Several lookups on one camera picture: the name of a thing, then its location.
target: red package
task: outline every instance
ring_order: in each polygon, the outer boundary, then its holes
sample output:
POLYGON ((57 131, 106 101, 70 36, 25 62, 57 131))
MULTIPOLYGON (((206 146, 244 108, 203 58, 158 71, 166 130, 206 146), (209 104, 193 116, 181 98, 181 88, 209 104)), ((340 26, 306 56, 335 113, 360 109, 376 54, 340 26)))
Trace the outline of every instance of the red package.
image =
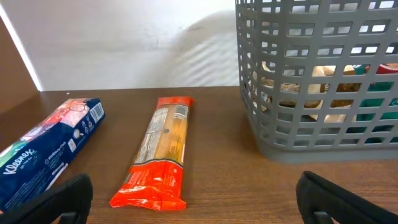
POLYGON ((110 201, 154 210, 181 210, 182 166, 190 97, 160 98, 126 180, 110 201))

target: plastic basket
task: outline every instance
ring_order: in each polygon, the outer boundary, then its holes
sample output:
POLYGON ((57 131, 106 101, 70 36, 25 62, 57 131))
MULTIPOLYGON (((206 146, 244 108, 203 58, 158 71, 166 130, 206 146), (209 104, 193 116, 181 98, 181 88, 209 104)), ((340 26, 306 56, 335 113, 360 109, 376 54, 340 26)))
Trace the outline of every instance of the plastic basket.
POLYGON ((398 74, 379 72, 398 63, 397 8, 398 0, 236 0, 240 90, 263 154, 398 158, 398 74), (352 65, 365 74, 347 75, 352 65), (333 74, 314 75, 322 66, 333 74))

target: white wall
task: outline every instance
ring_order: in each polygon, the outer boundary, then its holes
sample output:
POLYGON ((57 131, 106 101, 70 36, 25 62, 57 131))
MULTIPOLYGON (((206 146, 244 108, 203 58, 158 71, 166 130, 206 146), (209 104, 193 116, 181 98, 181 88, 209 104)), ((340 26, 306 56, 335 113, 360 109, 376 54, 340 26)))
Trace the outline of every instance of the white wall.
POLYGON ((234 0, 0 0, 44 90, 239 85, 234 0))

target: spaghetti package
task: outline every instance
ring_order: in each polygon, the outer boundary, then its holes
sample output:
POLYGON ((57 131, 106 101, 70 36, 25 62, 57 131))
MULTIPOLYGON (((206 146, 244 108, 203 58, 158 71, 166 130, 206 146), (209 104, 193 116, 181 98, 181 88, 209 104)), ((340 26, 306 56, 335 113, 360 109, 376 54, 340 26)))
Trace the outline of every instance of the spaghetti package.
POLYGON ((140 150, 112 207, 132 205, 154 210, 181 210, 180 198, 190 97, 160 98, 140 150))

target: kleenex box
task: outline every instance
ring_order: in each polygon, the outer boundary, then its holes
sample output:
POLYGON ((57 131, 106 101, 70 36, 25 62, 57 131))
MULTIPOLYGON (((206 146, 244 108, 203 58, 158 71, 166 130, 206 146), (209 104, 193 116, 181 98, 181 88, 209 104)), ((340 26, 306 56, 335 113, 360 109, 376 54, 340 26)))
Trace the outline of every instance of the kleenex box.
POLYGON ((69 99, 0 153, 0 213, 47 190, 102 122, 99 99, 69 99))

